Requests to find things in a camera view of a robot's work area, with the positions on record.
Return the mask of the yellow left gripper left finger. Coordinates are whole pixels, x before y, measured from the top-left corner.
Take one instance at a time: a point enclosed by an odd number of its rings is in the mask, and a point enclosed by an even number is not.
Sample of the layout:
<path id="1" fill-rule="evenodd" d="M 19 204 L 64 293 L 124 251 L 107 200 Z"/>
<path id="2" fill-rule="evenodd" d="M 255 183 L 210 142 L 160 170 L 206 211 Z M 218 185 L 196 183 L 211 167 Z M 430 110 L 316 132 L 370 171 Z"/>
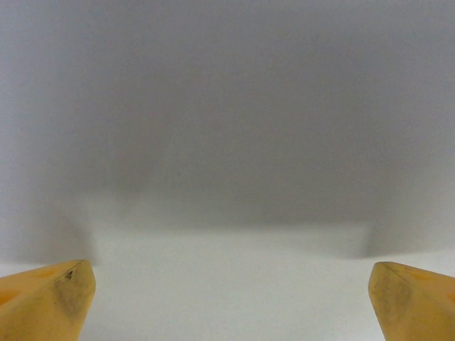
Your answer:
<path id="1" fill-rule="evenodd" d="M 0 341 L 77 341 L 95 295 L 88 260 L 0 278 Z"/>

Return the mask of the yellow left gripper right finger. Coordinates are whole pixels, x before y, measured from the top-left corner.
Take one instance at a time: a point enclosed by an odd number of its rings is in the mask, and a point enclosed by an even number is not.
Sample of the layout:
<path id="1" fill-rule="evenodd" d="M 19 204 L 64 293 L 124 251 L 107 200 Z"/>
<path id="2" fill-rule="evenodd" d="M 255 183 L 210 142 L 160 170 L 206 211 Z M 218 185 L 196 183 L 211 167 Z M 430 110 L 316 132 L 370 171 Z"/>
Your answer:
<path id="1" fill-rule="evenodd" d="M 455 341 L 455 278 L 378 262 L 369 298 L 385 341 Z"/>

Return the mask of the pale green paper sheet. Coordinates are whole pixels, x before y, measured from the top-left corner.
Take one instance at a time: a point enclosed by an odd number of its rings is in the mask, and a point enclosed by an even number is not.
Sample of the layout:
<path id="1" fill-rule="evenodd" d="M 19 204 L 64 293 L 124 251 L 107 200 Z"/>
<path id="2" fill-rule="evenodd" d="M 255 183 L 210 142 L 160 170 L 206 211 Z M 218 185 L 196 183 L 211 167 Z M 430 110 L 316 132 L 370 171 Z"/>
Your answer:
<path id="1" fill-rule="evenodd" d="M 383 341 L 455 276 L 455 0 L 0 0 L 0 276 L 92 262 L 81 341 Z"/>

